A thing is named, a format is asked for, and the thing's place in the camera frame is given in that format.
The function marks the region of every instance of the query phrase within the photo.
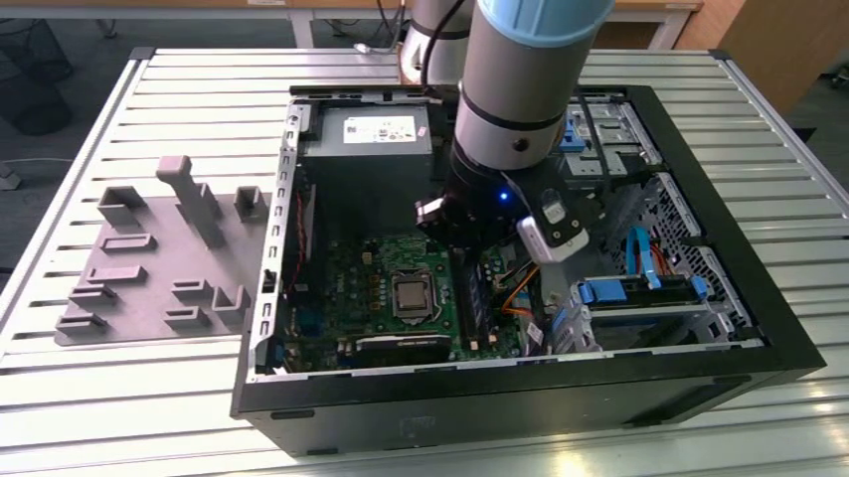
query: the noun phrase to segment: white label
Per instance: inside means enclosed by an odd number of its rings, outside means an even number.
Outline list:
[[[543,213],[551,224],[557,224],[567,218],[567,209],[560,202],[543,206]]]
[[[543,344],[543,330],[540,330],[535,322],[529,323],[529,336],[539,345]]]
[[[416,142],[413,116],[362,116],[345,120],[345,144]]]

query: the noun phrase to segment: motherboard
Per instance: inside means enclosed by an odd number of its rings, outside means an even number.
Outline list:
[[[496,291],[508,266],[500,253],[487,253],[480,266]],[[489,346],[469,346],[450,255],[422,235],[333,241],[325,269],[321,305],[296,311],[294,368],[334,371],[362,367],[364,360],[369,367],[404,365],[433,361],[434,354],[449,362],[520,355],[520,327],[511,319],[500,320]]]

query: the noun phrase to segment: aluminum slotted table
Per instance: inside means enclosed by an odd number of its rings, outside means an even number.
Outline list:
[[[671,427],[297,461],[229,416],[238,336],[59,347],[54,326],[99,233],[105,187],[169,194],[157,158],[186,154],[214,191],[269,192],[290,85],[398,82],[393,58],[349,50],[142,53],[0,298],[0,473],[849,472],[849,200],[735,63],[701,52],[595,52],[583,82],[656,87],[828,361],[803,381]]]

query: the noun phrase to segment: sticker label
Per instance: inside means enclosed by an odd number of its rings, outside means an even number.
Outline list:
[[[536,325],[535,322],[529,323],[529,336],[539,345],[543,344],[543,330],[540,330],[540,327]]]
[[[416,142],[413,116],[361,116],[345,120],[345,144]]]

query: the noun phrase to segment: wooden cabinet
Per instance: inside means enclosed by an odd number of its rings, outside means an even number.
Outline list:
[[[721,49],[788,113],[849,45],[846,0],[709,0],[676,48]]]

